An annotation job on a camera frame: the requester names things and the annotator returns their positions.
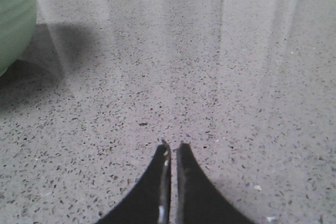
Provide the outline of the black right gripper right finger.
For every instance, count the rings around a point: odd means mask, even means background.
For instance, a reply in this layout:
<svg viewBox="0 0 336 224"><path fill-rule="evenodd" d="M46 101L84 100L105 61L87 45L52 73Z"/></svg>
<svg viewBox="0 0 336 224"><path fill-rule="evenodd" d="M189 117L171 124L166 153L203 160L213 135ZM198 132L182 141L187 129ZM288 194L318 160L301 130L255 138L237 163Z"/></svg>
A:
<svg viewBox="0 0 336 224"><path fill-rule="evenodd" d="M177 223L252 223L215 188L189 144L177 150Z"/></svg>

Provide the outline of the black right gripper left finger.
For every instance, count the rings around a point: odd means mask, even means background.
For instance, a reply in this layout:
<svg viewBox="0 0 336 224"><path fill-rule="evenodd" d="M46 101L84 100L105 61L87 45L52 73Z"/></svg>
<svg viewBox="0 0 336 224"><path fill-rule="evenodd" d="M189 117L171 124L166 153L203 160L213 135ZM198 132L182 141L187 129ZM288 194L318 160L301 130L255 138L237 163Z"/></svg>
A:
<svg viewBox="0 0 336 224"><path fill-rule="evenodd" d="M132 190L97 223L169 223L170 203L171 150L161 144Z"/></svg>

